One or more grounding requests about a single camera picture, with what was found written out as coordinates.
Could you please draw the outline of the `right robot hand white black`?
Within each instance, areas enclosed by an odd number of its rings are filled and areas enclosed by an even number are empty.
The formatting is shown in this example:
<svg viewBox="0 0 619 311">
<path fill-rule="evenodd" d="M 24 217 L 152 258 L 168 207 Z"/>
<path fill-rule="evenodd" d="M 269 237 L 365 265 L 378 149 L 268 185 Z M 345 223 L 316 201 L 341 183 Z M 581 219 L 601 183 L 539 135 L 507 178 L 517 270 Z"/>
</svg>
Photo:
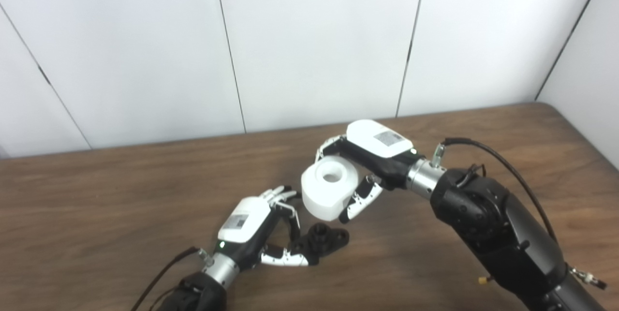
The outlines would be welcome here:
<svg viewBox="0 0 619 311">
<path fill-rule="evenodd" d="M 338 215 L 343 224 L 358 216 L 384 190 L 408 189 L 412 167 L 424 158 L 410 139 L 370 119 L 356 120 L 348 124 L 345 134 L 325 140 L 316 150 L 314 161 L 332 155 L 369 171 L 343 202 Z"/>
</svg>

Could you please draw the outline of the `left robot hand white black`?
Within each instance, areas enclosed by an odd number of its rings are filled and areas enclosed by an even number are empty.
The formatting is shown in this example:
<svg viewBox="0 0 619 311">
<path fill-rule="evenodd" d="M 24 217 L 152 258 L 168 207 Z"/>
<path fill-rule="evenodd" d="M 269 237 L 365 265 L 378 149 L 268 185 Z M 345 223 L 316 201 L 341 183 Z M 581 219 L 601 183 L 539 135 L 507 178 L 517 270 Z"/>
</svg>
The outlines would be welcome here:
<svg viewBox="0 0 619 311">
<path fill-rule="evenodd" d="M 240 272 L 261 263 L 292 267 L 318 265 L 318 257 L 293 247 L 301 238 L 301 227 L 298 212 L 289 201 L 300 198 L 301 192 L 281 185 L 241 199 L 219 229 L 215 255 L 232 260 L 233 267 Z M 287 247 L 268 243 L 281 221 L 288 225 Z"/>
</svg>

